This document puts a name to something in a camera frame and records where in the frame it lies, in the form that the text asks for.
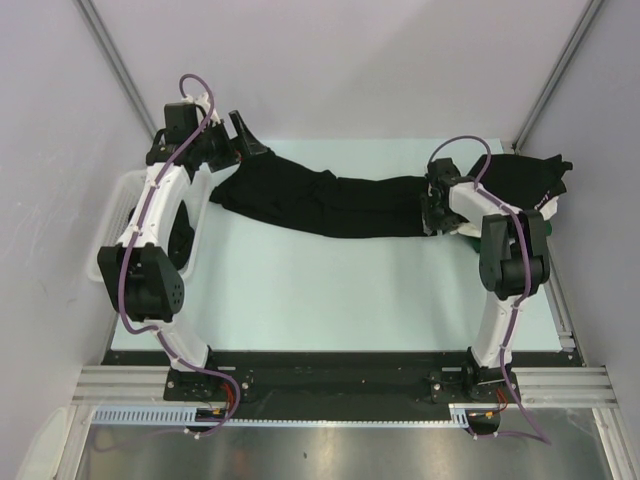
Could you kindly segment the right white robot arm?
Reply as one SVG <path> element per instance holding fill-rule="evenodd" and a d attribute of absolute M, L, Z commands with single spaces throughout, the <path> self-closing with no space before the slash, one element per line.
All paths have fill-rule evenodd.
<path fill-rule="evenodd" d="M 546 223 L 541 213 L 521 210 L 499 199 L 450 158 L 426 167 L 421 195 L 427 235 L 453 232 L 463 223 L 480 231 L 479 276 L 487 295 L 475 341 L 462 366 L 461 388 L 484 401 L 497 385 L 509 385 L 512 343 L 518 317 L 528 299 L 550 276 Z"/>

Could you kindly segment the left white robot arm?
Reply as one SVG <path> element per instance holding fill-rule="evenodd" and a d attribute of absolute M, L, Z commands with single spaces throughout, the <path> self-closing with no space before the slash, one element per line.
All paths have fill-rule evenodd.
<path fill-rule="evenodd" d="M 98 250 L 97 265 L 124 329 L 154 337 L 172 369 L 190 370 L 187 389 L 207 400 L 219 392 L 221 376 L 207 366 L 210 348 L 183 312 L 198 223 L 214 173 L 267 148 L 237 110 L 229 114 L 233 134 L 206 101 L 170 103 L 164 116 L 165 126 L 146 155 L 142 190 L 128 223 L 117 240 Z"/>

